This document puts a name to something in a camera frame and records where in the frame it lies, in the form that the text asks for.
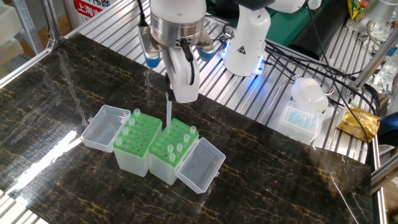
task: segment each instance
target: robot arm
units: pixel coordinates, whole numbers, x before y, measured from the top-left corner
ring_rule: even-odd
[[[214,54],[213,41],[204,28],[206,2],[150,0],[150,9],[150,27],[139,28],[147,65],[158,66],[162,56],[169,96],[179,103],[193,102],[198,98],[200,76],[191,47],[205,61]]]
[[[277,11],[293,13],[305,0],[234,0],[239,4],[239,22],[222,56],[225,67],[239,76],[260,75],[264,70],[267,54],[265,39],[271,26],[271,18],[264,6]]]
[[[234,0],[241,15],[235,38],[225,56],[228,70],[237,75],[252,75],[264,56],[265,38],[271,19],[266,6],[282,12],[298,10],[305,0]],[[198,98],[199,68],[191,47],[202,60],[214,55],[213,41],[204,28],[205,0],[150,0],[150,26],[140,26],[139,37],[148,67],[157,67],[163,57],[169,95],[179,103]]]

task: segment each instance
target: red sign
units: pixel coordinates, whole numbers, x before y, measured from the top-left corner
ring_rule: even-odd
[[[102,9],[95,7],[82,0],[73,0],[75,9],[82,15],[92,18],[102,11]]]

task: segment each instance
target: marble surface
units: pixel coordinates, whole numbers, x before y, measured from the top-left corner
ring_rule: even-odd
[[[226,155],[197,195],[119,169],[80,135],[103,105],[165,123],[165,80],[81,35],[0,90],[0,189],[49,223],[372,223],[371,170],[200,96],[173,116]]]

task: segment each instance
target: transparent box lid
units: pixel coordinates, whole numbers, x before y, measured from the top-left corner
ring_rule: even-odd
[[[81,135],[83,144],[104,152],[113,152],[113,142],[130,116],[129,110],[102,106]]]
[[[225,158],[209,141],[201,138],[175,175],[197,194],[205,193],[211,181],[218,175],[218,169]]]

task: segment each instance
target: white plastic bottle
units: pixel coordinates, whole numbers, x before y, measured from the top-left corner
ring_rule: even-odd
[[[321,86],[312,78],[298,78],[292,87],[292,97],[302,108],[322,112],[329,104]]]

